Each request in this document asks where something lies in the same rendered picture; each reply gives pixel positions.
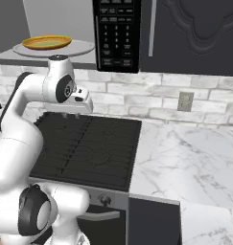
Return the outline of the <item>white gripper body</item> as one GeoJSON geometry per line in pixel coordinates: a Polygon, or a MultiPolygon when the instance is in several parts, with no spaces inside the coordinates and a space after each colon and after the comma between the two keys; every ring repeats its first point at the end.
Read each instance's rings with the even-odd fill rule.
{"type": "Polygon", "coordinates": [[[68,114],[90,114],[93,112],[93,102],[68,101],[66,103],[48,103],[44,104],[47,111],[68,113],[68,114]]]}

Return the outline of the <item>dark grey base cupboard door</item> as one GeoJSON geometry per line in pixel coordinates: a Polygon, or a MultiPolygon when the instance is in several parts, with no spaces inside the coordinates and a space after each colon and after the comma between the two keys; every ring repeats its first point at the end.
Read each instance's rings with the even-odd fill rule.
{"type": "Polygon", "coordinates": [[[130,198],[128,245],[182,245],[180,206],[130,198]]]}

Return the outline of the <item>yellow plate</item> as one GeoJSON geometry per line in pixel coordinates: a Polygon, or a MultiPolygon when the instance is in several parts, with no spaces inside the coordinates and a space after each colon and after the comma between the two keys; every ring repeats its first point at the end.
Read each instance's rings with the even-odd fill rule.
{"type": "Polygon", "coordinates": [[[31,50],[55,50],[68,46],[72,38],[65,35],[43,35],[30,37],[22,41],[22,45],[31,50]]]}

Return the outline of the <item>grey glass microwave turntable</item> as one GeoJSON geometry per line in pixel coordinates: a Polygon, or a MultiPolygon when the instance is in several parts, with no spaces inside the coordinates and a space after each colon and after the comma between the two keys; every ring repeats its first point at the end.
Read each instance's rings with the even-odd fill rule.
{"type": "Polygon", "coordinates": [[[24,47],[22,44],[15,45],[12,50],[21,55],[27,57],[45,58],[53,55],[65,55],[65,56],[81,56],[88,54],[95,49],[93,42],[87,42],[82,40],[73,40],[68,46],[55,49],[55,50],[31,50],[24,47]]]}

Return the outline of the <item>steel oven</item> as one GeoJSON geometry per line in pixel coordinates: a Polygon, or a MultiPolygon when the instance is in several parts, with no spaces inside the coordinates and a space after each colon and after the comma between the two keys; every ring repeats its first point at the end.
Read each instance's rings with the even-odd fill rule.
{"type": "Polygon", "coordinates": [[[90,196],[90,206],[86,212],[119,212],[120,217],[106,221],[88,221],[78,219],[82,231],[87,235],[91,245],[128,245],[128,185],[122,182],[112,183],[111,181],[89,180],[72,177],[48,177],[47,179],[32,176],[30,182],[67,183],[71,186],[86,189],[90,196]],[[99,198],[107,195],[111,203],[104,206],[99,198]]]}

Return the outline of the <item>grey wall socket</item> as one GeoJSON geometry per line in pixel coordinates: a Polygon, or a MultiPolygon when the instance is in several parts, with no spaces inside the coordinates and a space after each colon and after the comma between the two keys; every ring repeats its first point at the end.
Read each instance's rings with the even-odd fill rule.
{"type": "Polygon", "coordinates": [[[194,94],[190,92],[180,92],[178,98],[177,110],[190,112],[192,110],[194,94]]]}

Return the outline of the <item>black microwave oven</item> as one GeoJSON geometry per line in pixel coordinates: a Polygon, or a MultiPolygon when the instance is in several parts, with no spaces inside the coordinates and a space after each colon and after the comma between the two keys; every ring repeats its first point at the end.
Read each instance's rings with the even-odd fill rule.
{"type": "MultiPolygon", "coordinates": [[[[23,0],[30,36],[65,35],[93,42],[95,49],[69,56],[76,69],[136,73],[139,63],[141,0],[23,0]]],[[[12,48],[0,64],[45,66],[45,58],[21,56],[12,48]]]]}

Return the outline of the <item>grey oven knob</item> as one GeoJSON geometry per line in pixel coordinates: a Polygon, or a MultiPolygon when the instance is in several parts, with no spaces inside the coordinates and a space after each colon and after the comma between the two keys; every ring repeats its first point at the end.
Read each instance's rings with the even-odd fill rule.
{"type": "Polygon", "coordinates": [[[111,198],[107,195],[101,195],[99,200],[104,206],[107,206],[111,203],[111,198]]]}

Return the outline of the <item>black hob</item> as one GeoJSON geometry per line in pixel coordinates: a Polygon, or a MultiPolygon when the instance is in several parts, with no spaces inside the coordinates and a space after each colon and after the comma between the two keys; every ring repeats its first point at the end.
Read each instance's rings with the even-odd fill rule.
{"type": "Polygon", "coordinates": [[[35,126],[44,146],[31,171],[33,178],[129,189],[141,122],[46,112],[35,126]]]}

